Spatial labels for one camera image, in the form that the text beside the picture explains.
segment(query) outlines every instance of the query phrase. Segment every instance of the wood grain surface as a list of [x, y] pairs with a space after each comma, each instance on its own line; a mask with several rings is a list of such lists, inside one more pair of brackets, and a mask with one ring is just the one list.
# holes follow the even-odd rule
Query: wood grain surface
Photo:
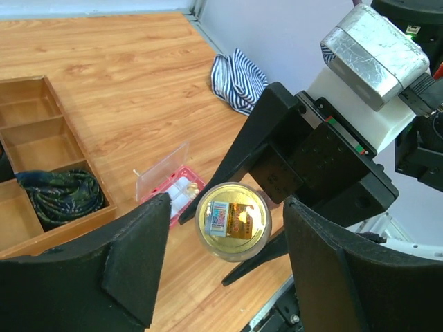
[[[48, 76], [119, 215], [136, 206], [133, 169], [188, 141], [188, 166], [208, 181], [246, 119], [212, 94], [214, 51], [179, 13], [0, 21], [0, 36], [0, 79]], [[171, 229], [149, 331], [240, 331], [291, 273], [282, 257], [224, 288], [234, 267], [193, 221]]]

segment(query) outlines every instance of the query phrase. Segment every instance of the small card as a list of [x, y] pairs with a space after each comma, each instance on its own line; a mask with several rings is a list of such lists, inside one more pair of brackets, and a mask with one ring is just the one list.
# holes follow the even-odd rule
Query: small card
[[252, 205], [211, 201], [206, 209], [205, 233], [217, 237], [251, 239]]

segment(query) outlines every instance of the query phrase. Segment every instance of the blue and white striped fabric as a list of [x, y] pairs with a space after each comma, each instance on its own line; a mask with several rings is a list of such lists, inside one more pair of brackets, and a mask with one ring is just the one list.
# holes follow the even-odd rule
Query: blue and white striped fabric
[[320, 45], [321, 53], [323, 54], [323, 60], [325, 63], [330, 63], [333, 59], [335, 59], [336, 55], [327, 47], [326, 45]]
[[268, 85], [266, 75], [238, 48], [233, 56], [215, 57], [210, 78], [214, 94], [246, 116]]

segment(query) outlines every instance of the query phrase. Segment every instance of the jar lid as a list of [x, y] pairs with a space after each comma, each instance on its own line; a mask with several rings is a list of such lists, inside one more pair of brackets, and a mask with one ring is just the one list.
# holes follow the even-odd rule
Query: jar lid
[[255, 256], [271, 236], [271, 213], [264, 199], [251, 187], [227, 182], [211, 188], [195, 214], [203, 245], [226, 261]]

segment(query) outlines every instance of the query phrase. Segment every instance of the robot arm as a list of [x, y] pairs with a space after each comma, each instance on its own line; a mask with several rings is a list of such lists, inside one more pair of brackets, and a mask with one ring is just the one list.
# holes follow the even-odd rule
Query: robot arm
[[[246, 173], [274, 203], [295, 196], [343, 227], [392, 205], [399, 192], [373, 158], [412, 132], [405, 129], [415, 118], [441, 111], [442, 80], [430, 76], [429, 60], [416, 43], [366, 5], [357, 5], [321, 46], [325, 68], [306, 91], [292, 95], [278, 82], [264, 90], [181, 224], [210, 188]], [[402, 158], [409, 153], [402, 151]], [[277, 232], [224, 284], [286, 253], [284, 232]]]

